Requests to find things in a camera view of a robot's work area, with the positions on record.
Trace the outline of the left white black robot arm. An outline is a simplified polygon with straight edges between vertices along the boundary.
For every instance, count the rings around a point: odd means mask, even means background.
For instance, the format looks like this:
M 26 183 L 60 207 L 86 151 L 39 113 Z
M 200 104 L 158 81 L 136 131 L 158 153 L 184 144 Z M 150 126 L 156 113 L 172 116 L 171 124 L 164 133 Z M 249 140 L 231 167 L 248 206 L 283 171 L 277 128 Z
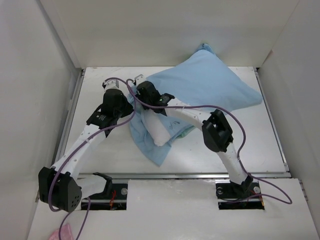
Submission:
M 111 195 L 111 177 L 95 172 L 79 178 L 79 174 L 95 149 L 118 127 L 118 120 L 133 111 L 121 90 L 107 89 L 102 104 L 88 118 L 72 147 L 51 167 L 39 171 L 39 198 L 51 211 L 71 213 L 84 198 L 97 194 L 104 199 Z

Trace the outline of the light blue pillowcase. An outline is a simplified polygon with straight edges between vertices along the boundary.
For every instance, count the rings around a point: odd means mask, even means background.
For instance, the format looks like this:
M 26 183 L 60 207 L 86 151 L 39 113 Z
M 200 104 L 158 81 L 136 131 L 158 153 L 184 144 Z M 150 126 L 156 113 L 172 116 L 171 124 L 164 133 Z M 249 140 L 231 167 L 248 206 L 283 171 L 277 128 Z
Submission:
M 213 52 L 202 43 L 186 61 L 179 65 L 148 76 L 160 94 L 168 93 L 190 106 L 214 105 L 229 112 L 252 107 L 262 103 L 262 95 L 243 82 Z M 142 154 L 157 166 L 167 157 L 172 143 L 183 138 L 194 127 L 181 119 L 157 114 L 171 138 L 163 146 L 156 146 L 147 132 L 140 103 L 129 127 L 134 143 Z

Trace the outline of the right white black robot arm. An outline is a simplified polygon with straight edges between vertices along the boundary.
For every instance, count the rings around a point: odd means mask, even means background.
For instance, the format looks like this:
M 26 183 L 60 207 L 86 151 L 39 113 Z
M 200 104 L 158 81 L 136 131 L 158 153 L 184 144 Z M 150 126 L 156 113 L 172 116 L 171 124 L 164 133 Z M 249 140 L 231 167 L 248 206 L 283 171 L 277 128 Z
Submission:
M 215 106 L 213 112 L 202 111 L 199 107 L 190 106 L 171 94 L 160 94 L 149 81 L 140 83 L 136 91 L 136 97 L 144 109 L 178 118 L 202 132 L 205 146 L 217 153 L 225 166 L 235 196 L 243 197 L 250 191 L 253 178 L 244 170 L 235 150 L 233 130 L 224 115 L 227 112 L 225 109 Z

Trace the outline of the white pillow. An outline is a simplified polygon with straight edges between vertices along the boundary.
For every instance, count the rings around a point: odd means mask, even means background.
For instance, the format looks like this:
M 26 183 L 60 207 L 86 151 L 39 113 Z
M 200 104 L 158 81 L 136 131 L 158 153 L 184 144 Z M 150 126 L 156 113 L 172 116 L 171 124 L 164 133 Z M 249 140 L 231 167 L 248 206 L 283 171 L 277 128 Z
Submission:
M 156 146 L 162 147 L 171 139 L 170 133 L 162 124 L 158 114 L 151 109 L 142 112 L 142 121 Z

